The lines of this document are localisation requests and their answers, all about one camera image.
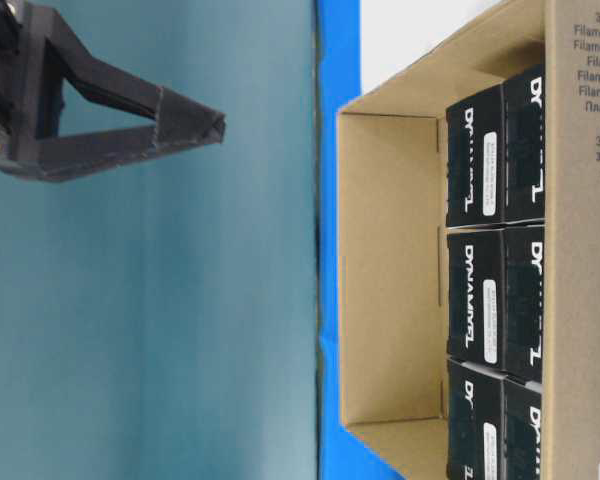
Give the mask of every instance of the cardboard box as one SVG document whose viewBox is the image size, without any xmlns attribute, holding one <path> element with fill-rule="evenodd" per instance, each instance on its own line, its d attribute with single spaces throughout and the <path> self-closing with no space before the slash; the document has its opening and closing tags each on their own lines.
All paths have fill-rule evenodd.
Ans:
<svg viewBox="0 0 600 480">
<path fill-rule="evenodd" d="M 339 114 L 341 421 L 411 480 L 446 475 L 446 109 L 545 60 L 542 479 L 600 479 L 594 29 L 600 0 L 504 1 Z"/>
<path fill-rule="evenodd" d="M 507 228 L 504 370 L 542 382 L 544 227 Z"/>
<path fill-rule="evenodd" d="M 505 112 L 502 85 L 447 109 L 448 227 L 494 225 L 505 217 Z"/>
<path fill-rule="evenodd" d="M 504 83 L 507 223 L 544 219 L 545 83 L 544 65 Z"/>
<path fill-rule="evenodd" d="M 449 479 L 504 479 L 506 376 L 449 360 L 449 379 Z"/>
<path fill-rule="evenodd" d="M 507 480 L 540 480 L 542 388 L 538 383 L 504 381 Z"/>
<path fill-rule="evenodd" d="M 447 353 L 504 369 L 506 337 L 505 232 L 453 233 L 449 244 Z"/>
</svg>

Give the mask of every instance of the dynamyx logo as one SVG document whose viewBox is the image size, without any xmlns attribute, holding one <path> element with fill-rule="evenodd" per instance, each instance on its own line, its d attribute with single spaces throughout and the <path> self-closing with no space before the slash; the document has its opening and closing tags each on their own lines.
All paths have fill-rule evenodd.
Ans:
<svg viewBox="0 0 600 480">
<path fill-rule="evenodd" d="M 464 198 L 464 213 L 469 212 L 469 205 L 473 205 L 473 160 L 474 160 L 474 128 L 473 128 L 473 108 L 469 108 L 464 112 L 466 121 L 464 128 L 469 131 L 469 195 Z"/>
<path fill-rule="evenodd" d="M 542 272 L 543 272 L 543 268 L 542 268 L 542 261 L 544 260 L 544 243 L 542 242 L 533 242 L 531 244 L 531 256 L 532 256 L 532 260 L 531 260 L 531 264 L 538 269 L 538 275 L 540 277 L 539 280 L 539 285 L 538 288 L 540 289 L 539 291 L 542 292 L 543 289 L 543 280 L 542 280 Z M 542 301 L 543 299 L 540 298 L 540 315 L 542 314 Z M 532 348 L 530 351 L 530 362 L 531 362 L 531 366 L 535 366 L 536 360 L 542 360 L 542 336 L 540 336 L 540 344 L 538 345 L 537 349 Z"/>
<path fill-rule="evenodd" d="M 471 410 L 473 410 L 473 391 L 473 383 L 471 383 L 469 380 L 464 382 L 464 398 L 471 405 Z"/>
<path fill-rule="evenodd" d="M 473 383 L 471 383 L 468 380 L 465 381 L 464 382 L 464 398 L 467 400 L 467 402 L 469 402 L 469 405 L 471 405 L 472 411 L 474 409 L 474 407 L 473 407 L 473 391 L 474 391 Z M 473 479 L 473 468 L 464 467 L 464 480 L 472 480 L 472 479 Z"/>
<path fill-rule="evenodd" d="M 542 443 L 542 434 L 540 433 L 540 428 L 542 425 L 542 411 L 538 408 L 531 407 L 529 409 L 529 416 L 531 417 L 531 426 L 536 432 L 536 475 L 540 475 L 540 452 Z"/>
<path fill-rule="evenodd" d="M 536 104 L 542 111 L 542 77 L 538 77 L 531 81 L 531 103 Z M 542 118 L 542 125 L 540 127 L 540 136 L 544 136 L 544 116 Z M 540 184 L 533 185 L 531 187 L 531 200 L 536 203 L 538 195 L 544 193 L 544 149 L 540 150 Z"/>
<path fill-rule="evenodd" d="M 473 245 L 467 245 L 464 249 L 466 257 L 465 264 L 467 269 L 467 334 L 465 335 L 465 346 L 469 348 L 475 340 L 475 327 L 473 323 Z"/>
</svg>

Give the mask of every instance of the teal backdrop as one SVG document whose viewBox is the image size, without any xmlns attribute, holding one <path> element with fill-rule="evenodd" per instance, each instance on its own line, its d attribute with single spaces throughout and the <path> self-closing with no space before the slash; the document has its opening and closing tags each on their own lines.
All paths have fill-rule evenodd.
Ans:
<svg viewBox="0 0 600 480">
<path fill-rule="evenodd" d="M 316 478 L 311 0 L 55 0 L 226 142 L 0 174 L 0 480 Z M 64 133 L 143 123 L 66 89 Z"/>
</svg>

